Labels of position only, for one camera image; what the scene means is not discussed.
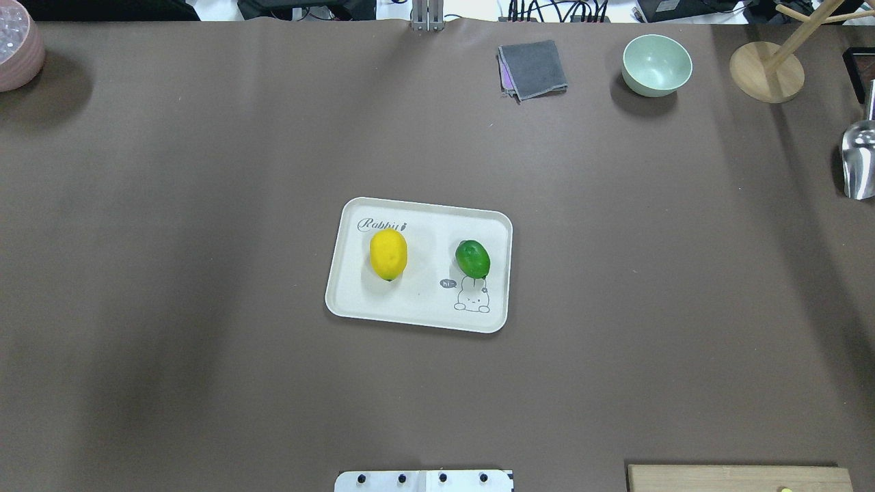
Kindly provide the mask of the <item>yellow lemon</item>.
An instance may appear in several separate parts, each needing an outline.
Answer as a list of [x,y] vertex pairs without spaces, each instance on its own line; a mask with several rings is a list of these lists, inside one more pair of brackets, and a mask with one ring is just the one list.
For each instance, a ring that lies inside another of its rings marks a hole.
[[407,242],[402,233],[385,228],[374,234],[369,243],[370,264],[378,276],[388,282],[403,274],[407,266]]

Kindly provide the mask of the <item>white rabbit print tray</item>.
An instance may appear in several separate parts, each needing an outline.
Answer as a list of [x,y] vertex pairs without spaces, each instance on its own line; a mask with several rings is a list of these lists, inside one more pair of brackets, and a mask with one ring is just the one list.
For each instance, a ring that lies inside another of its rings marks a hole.
[[[407,242],[407,267],[391,282],[369,262],[368,244],[385,228]],[[455,250],[464,240],[484,246],[487,277],[457,266]],[[325,304],[341,317],[494,333],[509,315],[512,244],[513,224],[498,211],[353,198],[341,212]]]

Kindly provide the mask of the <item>metal scoop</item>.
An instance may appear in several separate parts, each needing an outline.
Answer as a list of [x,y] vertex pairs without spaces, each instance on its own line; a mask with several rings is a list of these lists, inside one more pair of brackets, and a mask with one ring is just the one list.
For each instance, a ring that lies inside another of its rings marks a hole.
[[874,196],[874,81],[869,87],[865,119],[851,124],[842,136],[844,193],[854,200]]

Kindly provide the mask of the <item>grey folded cloth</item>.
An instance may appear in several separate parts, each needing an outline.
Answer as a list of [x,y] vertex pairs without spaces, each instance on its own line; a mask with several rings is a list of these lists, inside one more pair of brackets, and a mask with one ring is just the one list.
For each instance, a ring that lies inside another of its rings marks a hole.
[[568,81],[555,41],[499,46],[501,91],[519,102],[567,91]]

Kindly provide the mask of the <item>aluminium frame post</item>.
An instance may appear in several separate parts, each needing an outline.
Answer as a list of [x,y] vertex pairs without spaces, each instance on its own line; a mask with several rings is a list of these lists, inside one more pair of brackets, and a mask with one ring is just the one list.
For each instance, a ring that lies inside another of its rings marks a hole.
[[413,0],[410,22],[413,31],[444,30],[443,0]]

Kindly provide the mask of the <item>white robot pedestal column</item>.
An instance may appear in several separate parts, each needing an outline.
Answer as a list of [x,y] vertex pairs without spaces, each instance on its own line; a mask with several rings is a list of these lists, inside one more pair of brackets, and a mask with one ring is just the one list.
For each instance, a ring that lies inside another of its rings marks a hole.
[[513,491],[513,472],[501,469],[347,471],[334,491]]

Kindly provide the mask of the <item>mint green bowl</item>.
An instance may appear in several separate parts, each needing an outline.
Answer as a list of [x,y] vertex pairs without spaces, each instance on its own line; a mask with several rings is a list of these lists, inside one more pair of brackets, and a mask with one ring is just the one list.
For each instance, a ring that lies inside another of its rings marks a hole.
[[622,53],[621,76],[634,93],[656,98],[675,93],[693,72],[690,53],[672,38],[647,34],[629,41]]

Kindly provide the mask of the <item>wooden mug tree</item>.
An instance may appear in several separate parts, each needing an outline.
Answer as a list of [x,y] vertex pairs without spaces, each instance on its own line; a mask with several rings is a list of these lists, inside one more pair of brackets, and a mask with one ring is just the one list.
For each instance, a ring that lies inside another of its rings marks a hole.
[[800,93],[805,72],[794,56],[797,48],[821,25],[874,16],[874,3],[864,12],[835,15],[841,1],[822,1],[812,14],[796,12],[779,4],[776,10],[800,21],[796,31],[781,46],[772,42],[750,42],[738,47],[730,59],[732,81],[754,99],[765,103],[784,103]]

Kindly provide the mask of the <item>green lime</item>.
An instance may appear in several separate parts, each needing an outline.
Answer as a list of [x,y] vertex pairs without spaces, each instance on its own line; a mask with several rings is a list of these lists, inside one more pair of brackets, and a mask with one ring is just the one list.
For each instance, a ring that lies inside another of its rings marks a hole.
[[455,259],[460,271],[471,278],[485,278],[491,269],[491,259],[482,244],[468,239],[459,243]]

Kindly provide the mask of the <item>pink bowl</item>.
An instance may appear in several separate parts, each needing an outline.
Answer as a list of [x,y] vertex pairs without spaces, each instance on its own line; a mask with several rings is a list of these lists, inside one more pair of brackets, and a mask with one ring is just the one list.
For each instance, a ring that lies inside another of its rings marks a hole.
[[30,12],[18,1],[1,2],[1,91],[28,84],[44,68],[46,49]]

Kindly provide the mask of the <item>bamboo cutting board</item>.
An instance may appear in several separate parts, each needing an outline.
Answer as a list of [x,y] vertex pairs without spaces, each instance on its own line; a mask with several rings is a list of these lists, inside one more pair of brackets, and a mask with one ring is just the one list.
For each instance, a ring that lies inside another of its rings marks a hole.
[[630,491],[852,491],[849,471],[815,466],[628,466]]

